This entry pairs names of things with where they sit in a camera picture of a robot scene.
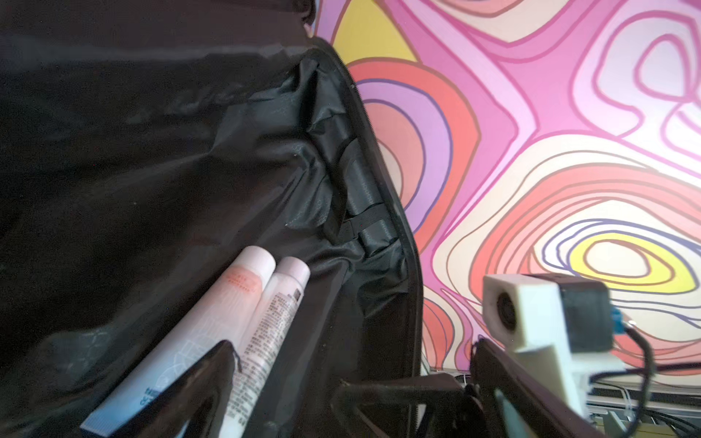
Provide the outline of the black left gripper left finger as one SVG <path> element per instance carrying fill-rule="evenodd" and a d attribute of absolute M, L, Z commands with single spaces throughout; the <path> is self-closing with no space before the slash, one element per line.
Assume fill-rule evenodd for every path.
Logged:
<path fill-rule="evenodd" d="M 113 437 L 217 437 L 241 360 L 230 341 L 219 341 L 166 391 Z"/>

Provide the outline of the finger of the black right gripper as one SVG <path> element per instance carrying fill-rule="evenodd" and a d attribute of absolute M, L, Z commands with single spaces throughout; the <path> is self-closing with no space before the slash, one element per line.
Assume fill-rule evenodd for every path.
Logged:
<path fill-rule="evenodd" d="M 409 421 L 411 437 L 480 437 L 482 406 L 473 389 L 450 374 L 438 373 L 395 381 L 343 383 L 330 403 L 332 412 L 352 437 L 387 437 L 364 412 L 366 407 L 407 408 L 422 418 Z"/>

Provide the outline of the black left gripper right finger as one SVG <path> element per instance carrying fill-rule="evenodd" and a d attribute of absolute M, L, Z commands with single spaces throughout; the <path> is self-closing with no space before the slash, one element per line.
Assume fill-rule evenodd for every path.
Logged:
<path fill-rule="evenodd" d="M 489 339 L 473 346 L 470 374 L 490 437 L 508 437 L 509 425 L 518 425 L 523 437 L 603 436 Z"/>

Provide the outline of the white cosmetic tube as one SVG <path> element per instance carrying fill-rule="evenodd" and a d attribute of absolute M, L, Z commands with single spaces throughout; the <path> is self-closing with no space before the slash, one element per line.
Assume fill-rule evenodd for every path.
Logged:
<path fill-rule="evenodd" d="M 310 280 L 310 268 L 295 257 L 281 259 L 264 289 L 243 339 L 242 370 L 233 378 L 221 437 L 241 437 L 279 355 Z"/>

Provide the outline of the pink blue cosmetic tube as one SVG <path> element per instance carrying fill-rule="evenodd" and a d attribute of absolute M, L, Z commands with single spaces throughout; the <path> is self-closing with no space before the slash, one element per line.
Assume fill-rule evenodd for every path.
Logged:
<path fill-rule="evenodd" d="M 80 429 L 109 436 L 162 395 L 219 341 L 238 346 L 275 268 L 275 258 L 266 249 L 244 248 Z"/>

